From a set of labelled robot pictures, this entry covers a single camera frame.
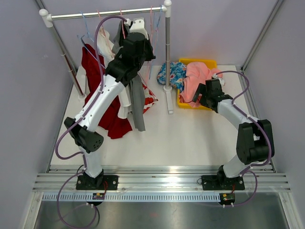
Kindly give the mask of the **pink wire hanger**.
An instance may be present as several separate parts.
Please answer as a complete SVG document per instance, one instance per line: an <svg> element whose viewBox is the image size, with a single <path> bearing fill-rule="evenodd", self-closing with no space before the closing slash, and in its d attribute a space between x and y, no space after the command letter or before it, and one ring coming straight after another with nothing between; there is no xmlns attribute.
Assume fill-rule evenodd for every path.
<svg viewBox="0 0 305 229"><path fill-rule="evenodd" d="M150 34L150 41L152 45L152 52L154 54L155 52L155 46L156 46L156 41L154 38L154 33L156 32L155 26L154 26L154 19L155 19L155 13L152 11L152 7L150 10L150 29L151 29L151 34ZM149 61L148 63L148 69L147 69L147 81L150 80L150 75L151 75L151 69L152 69L152 64L153 64L154 59Z"/></svg>

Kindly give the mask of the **pink skirt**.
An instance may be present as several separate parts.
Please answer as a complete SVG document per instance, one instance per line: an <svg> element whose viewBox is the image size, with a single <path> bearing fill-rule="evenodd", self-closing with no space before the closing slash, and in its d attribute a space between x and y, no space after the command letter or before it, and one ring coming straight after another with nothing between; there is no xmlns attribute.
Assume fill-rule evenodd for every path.
<svg viewBox="0 0 305 229"><path fill-rule="evenodd" d="M204 109L199 104L199 98L194 103L192 102L193 96L197 90L200 83L205 84L206 80L212 79L214 73L219 73L220 70L217 69L217 63L214 60L182 60L182 63L187 65L186 68L186 78L184 79L184 90L178 92L177 102L179 108L188 109Z"/></svg>

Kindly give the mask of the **grey skirt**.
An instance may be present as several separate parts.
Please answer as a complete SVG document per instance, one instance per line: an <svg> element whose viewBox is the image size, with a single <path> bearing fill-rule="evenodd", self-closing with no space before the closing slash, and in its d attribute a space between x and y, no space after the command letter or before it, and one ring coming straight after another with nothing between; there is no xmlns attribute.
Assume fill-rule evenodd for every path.
<svg viewBox="0 0 305 229"><path fill-rule="evenodd" d="M123 46L124 34L126 36L128 33L128 25L123 25L121 21L119 23L117 33L113 39L114 46L112 48L112 52L114 53L114 55L116 55L119 49ZM142 87L142 79L139 74L137 74L137 76L135 76L129 83L129 92L134 126L140 132L145 131L145 123L143 118L145 95L144 89Z"/></svg>

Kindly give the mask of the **pink hanger of grey skirt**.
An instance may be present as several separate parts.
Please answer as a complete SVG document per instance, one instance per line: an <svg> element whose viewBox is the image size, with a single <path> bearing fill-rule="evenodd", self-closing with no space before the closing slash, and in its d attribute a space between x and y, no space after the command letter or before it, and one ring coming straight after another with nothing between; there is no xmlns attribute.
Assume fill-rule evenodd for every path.
<svg viewBox="0 0 305 229"><path fill-rule="evenodd" d="M125 34L125 27L124 27L124 20L122 20L122 35L123 35L123 39L126 39L126 34Z"/></svg>

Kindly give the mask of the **blue floral skirt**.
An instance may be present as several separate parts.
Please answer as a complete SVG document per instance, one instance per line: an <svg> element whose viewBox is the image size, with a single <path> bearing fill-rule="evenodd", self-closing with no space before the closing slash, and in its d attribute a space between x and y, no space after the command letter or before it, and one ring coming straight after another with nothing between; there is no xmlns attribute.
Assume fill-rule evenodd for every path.
<svg viewBox="0 0 305 229"><path fill-rule="evenodd" d="M179 89L181 92L184 90L184 79L186 78L187 65L182 62L170 62L170 86ZM157 83L165 85L166 83L166 63L164 63L158 74Z"/></svg>

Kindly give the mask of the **blue wire hanger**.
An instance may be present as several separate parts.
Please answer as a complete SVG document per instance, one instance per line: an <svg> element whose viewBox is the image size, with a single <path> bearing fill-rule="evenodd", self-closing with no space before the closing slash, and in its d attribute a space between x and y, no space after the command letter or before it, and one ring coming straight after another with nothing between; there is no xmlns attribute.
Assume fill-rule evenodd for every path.
<svg viewBox="0 0 305 229"><path fill-rule="evenodd" d="M162 6L160 6L160 10L158 10L157 12L153 13L151 10L150 20L151 20L152 36L154 36L154 34L158 33L158 31L159 31L159 25L160 25L160 21L161 21L162 12L163 12Z"/></svg>

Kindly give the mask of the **red poppy print skirt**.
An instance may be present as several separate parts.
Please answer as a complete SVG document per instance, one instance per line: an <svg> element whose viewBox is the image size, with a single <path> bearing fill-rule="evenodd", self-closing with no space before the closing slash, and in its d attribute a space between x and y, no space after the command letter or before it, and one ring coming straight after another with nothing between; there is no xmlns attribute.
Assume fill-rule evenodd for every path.
<svg viewBox="0 0 305 229"><path fill-rule="evenodd" d="M142 83L145 101L144 101L144 108L143 108L143 114L147 112L155 103L158 102L157 97L155 94L145 85Z"/></svg>

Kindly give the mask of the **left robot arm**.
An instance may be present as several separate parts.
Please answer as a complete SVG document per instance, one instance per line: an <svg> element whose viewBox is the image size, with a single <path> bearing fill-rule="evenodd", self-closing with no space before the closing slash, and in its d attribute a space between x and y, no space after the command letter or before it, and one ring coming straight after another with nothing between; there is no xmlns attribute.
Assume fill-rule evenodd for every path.
<svg viewBox="0 0 305 229"><path fill-rule="evenodd" d="M78 177L77 190L105 189L110 185L110 177L104 175L97 153L103 144L103 136L96 129L113 100L137 76L144 62L154 58L147 33L130 32L114 59L109 62L103 81L83 110L74 118L65 119L66 133L74 139L84 160L84 172Z"/></svg>

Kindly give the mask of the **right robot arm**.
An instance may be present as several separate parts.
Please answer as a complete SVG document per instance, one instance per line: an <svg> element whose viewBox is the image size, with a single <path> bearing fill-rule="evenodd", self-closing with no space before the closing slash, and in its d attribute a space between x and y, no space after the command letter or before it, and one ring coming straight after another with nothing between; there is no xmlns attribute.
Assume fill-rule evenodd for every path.
<svg viewBox="0 0 305 229"><path fill-rule="evenodd" d="M194 100L225 117L237 129L236 155L221 165L216 175L202 175L203 190L244 190L242 176L252 167L269 163L275 154L271 122L260 120L237 107L222 91L220 80L199 84Z"/></svg>

